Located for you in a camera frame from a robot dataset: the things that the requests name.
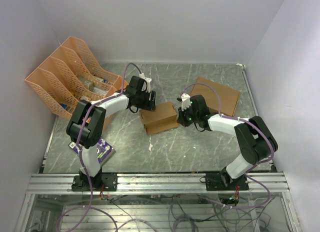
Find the brown cardboard box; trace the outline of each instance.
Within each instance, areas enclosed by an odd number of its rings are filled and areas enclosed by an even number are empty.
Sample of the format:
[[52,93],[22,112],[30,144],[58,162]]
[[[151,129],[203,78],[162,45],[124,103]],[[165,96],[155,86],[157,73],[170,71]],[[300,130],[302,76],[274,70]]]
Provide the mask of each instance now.
[[[230,88],[228,86],[213,82],[203,77],[196,79],[197,83],[203,83],[215,89],[221,99],[221,113],[227,116],[234,116],[240,91]],[[190,96],[202,95],[205,99],[206,105],[209,107],[211,113],[216,113],[219,110],[219,102],[215,93],[207,86],[196,84]]]
[[157,104],[155,111],[141,109],[139,114],[147,135],[178,127],[177,112],[171,102]]

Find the white bracket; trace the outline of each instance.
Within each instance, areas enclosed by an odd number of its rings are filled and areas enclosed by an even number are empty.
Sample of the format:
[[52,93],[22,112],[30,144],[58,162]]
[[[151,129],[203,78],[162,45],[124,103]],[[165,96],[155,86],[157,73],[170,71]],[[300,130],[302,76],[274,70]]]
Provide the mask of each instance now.
[[181,99],[182,99],[181,110],[184,111],[191,106],[190,95],[188,95],[187,93],[183,93],[181,95]]
[[151,92],[151,84],[150,83],[151,83],[152,79],[145,77],[144,73],[139,74],[139,77],[146,81],[146,85],[145,84],[143,85],[142,90],[144,91],[146,89],[146,91],[148,91],[148,93],[150,93]]

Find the white enclosure wall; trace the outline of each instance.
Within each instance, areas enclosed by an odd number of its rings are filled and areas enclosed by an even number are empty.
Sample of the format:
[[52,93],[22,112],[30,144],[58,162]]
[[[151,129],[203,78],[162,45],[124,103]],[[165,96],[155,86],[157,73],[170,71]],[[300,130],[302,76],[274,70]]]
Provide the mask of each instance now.
[[24,82],[58,46],[37,0],[0,0],[0,231],[15,229],[53,114]]
[[319,231],[320,0],[285,0],[247,65],[306,232]]
[[99,61],[249,61],[284,0],[38,0]]

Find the marble table surface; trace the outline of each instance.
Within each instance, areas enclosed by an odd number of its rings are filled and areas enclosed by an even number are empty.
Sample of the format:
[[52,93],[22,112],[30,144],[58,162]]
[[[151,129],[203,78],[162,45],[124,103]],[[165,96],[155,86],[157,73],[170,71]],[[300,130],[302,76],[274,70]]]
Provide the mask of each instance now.
[[[156,104],[171,101],[175,108],[177,96],[198,76],[241,91],[235,116],[250,118],[255,109],[248,92],[242,67],[216,64],[138,64],[146,76],[152,78],[156,91]],[[125,64],[109,63],[103,68],[122,75]],[[126,80],[138,75],[134,67],[127,71]],[[69,148],[66,134],[68,120],[57,119],[44,173],[77,173],[78,156]],[[221,132],[198,132],[194,126],[166,130],[147,135],[138,114],[128,109],[119,111],[102,137],[116,150],[102,167],[104,172],[193,172],[221,170],[239,154],[237,139]],[[270,164],[259,165],[256,170],[270,170]]]

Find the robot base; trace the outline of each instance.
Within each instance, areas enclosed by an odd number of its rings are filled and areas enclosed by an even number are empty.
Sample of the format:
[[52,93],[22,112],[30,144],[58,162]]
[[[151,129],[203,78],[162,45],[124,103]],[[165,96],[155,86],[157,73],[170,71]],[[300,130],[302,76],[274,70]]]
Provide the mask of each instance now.
[[201,182],[205,183],[207,191],[235,191],[236,186],[239,186],[240,191],[249,190],[248,180],[245,175],[242,175],[227,185],[222,180],[221,171],[207,172],[203,178],[205,181],[202,179]]
[[[117,191],[118,177],[114,173],[99,173],[95,177],[91,177],[93,190],[100,191],[104,185],[103,191],[114,192]],[[88,178],[85,174],[80,172],[73,178],[71,190],[73,192],[87,192],[90,191]]]

